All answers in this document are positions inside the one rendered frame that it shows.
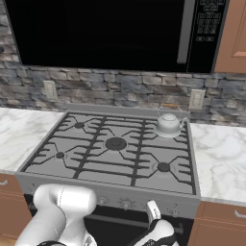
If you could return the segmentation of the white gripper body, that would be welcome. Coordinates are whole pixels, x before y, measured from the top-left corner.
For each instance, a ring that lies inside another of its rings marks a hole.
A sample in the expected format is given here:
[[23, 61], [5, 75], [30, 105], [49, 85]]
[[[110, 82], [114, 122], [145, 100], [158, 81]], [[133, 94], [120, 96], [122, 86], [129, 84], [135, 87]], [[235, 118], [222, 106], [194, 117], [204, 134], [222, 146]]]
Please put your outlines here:
[[158, 208], [158, 205], [156, 204], [156, 202], [154, 200], [149, 201], [147, 203], [147, 214], [148, 214], [148, 218], [149, 221], [152, 222], [153, 220], [160, 220], [161, 219], [161, 215], [160, 215], [160, 210]]

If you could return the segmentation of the black microwave oven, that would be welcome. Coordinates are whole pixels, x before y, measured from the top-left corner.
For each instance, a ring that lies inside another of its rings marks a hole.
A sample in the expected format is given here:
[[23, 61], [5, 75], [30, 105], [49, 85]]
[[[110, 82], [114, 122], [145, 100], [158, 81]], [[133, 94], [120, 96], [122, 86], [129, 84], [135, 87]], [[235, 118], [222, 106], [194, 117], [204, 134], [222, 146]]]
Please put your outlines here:
[[24, 65], [205, 74], [229, 1], [195, 0], [177, 63], [185, 0], [3, 0]]

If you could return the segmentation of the brown wooden drawer front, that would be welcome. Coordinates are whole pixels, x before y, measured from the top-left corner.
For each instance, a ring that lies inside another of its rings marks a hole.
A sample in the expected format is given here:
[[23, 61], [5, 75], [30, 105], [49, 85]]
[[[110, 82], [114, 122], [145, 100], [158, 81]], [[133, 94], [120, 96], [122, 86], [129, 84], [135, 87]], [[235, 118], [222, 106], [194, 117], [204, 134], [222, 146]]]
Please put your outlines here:
[[0, 173], [0, 235], [17, 239], [32, 219], [15, 175]]
[[230, 223], [246, 226], [246, 219], [234, 215], [234, 210], [240, 214], [246, 214], [246, 207], [227, 205], [213, 202], [201, 202], [196, 217], [209, 221]]

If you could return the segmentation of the black oven door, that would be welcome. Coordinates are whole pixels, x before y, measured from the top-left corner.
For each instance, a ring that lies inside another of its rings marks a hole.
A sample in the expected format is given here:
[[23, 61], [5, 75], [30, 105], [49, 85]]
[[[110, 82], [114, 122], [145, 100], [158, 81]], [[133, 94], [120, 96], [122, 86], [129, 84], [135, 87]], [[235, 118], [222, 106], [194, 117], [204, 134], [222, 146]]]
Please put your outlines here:
[[[34, 195], [33, 196], [27, 195], [25, 199], [27, 205], [30, 207], [30, 211], [33, 218], [37, 213], [37, 208], [34, 205]], [[137, 212], [133, 210], [107, 209], [107, 208], [96, 207], [92, 214], [149, 223], [147, 210], [145, 212]], [[180, 246], [187, 246], [191, 229], [193, 226], [193, 221], [187, 218], [173, 218], [171, 216], [164, 216], [164, 215], [161, 215], [161, 218], [163, 220], [168, 221], [173, 226], [173, 228], [178, 228], [179, 223], [183, 224], [184, 234], [175, 233], [175, 235]], [[101, 230], [103, 228], [107, 228], [111, 230], [115, 235], [120, 235], [120, 234], [126, 235], [126, 238], [129, 242], [133, 241], [134, 239], [144, 234], [148, 230], [148, 228], [103, 222], [99, 220], [86, 219], [86, 218], [84, 218], [84, 222], [88, 232], [91, 235], [95, 236], [95, 238], [97, 239], [102, 238]]]

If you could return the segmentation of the brown wooden cupboard door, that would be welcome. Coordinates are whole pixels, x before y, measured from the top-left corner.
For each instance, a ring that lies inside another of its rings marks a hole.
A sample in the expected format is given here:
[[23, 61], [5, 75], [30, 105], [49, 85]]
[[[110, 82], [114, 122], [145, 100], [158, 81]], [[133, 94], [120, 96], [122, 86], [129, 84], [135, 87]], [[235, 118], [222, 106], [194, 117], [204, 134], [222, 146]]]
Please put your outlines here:
[[214, 71], [246, 73], [246, 0], [230, 0]]
[[246, 226], [197, 219], [187, 246], [246, 246]]

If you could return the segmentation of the white wall outlet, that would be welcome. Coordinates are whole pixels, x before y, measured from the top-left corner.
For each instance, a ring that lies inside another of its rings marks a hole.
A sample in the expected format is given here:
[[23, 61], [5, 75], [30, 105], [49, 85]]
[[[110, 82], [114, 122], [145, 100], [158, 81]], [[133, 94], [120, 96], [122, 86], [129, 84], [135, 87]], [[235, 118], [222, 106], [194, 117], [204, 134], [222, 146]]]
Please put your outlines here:
[[190, 93], [189, 106], [191, 111], [200, 110], [203, 107], [205, 91], [202, 89], [192, 89]]
[[54, 81], [44, 81], [44, 88], [48, 99], [57, 100], [57, 90]]

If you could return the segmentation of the grey gas hob stove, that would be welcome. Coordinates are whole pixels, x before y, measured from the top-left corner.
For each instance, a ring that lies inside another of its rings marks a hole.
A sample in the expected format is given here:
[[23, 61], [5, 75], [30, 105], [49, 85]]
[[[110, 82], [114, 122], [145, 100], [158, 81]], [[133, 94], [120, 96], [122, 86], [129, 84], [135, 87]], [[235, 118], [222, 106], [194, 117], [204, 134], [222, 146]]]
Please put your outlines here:
[[81, 185], [105, 197], [108, 208], [144, 211], [154, 200], [163, 215], [176, 209], [192, 219], [201, 201], [188, 111], [181, 134], [156, 134], [158, 113], [152, 109], [84, 105], [65, 112], [16, 171], [22, 192], [40, 185]]

